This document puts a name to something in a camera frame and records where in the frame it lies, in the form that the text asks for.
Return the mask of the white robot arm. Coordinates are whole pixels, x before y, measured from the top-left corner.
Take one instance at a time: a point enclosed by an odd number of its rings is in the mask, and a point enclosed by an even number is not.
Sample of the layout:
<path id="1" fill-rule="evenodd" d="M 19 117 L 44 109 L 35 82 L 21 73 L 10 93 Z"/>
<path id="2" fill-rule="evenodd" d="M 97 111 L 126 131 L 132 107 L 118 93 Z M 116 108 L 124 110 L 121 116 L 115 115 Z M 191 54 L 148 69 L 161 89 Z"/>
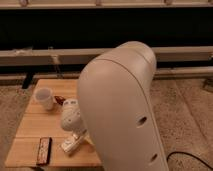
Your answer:
<path id="1" fill-rule="evenodd" d="M 87 132 L 105 171 L 169 171 L 150 103 L 155 71 L 153 50 L 126 42 L 89 62 L 64 101 L 61 127 Z"/>

